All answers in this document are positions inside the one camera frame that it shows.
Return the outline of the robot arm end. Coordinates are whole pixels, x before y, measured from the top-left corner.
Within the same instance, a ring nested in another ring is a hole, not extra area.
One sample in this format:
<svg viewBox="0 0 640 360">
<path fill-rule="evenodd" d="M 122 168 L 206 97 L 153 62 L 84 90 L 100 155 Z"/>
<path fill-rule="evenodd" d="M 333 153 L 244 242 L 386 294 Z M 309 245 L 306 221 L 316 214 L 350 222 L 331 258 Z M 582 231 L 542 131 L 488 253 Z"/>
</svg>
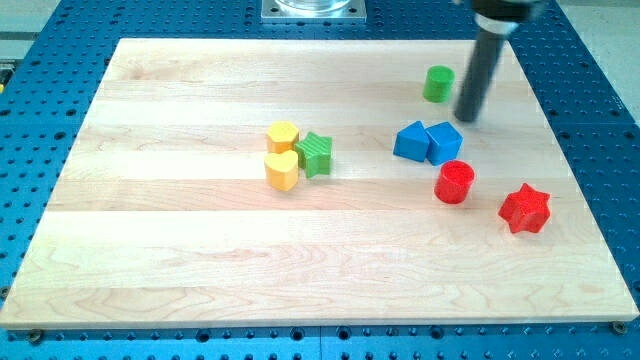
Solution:
<svg viewBox="0 0 640 360">
<path fill-rule="evenodd" d="M 548 0 L 454 0 L 454 3 L 469 5 L 480 29 L 507 36 L 520 24 L 539 16 Z"/>
</svg>

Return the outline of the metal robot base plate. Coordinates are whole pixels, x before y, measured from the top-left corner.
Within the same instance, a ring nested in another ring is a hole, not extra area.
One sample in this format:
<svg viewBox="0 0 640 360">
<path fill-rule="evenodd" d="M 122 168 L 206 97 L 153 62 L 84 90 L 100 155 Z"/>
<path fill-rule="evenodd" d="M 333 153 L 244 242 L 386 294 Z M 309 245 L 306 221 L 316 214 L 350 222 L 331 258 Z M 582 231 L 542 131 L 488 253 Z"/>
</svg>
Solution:
<svg viewBox="0 0 640 360">
<path fill-rule="evenodd" d="M 364 0 L 262 0 L 262 23 L 365 22 Z"/>
</svg>

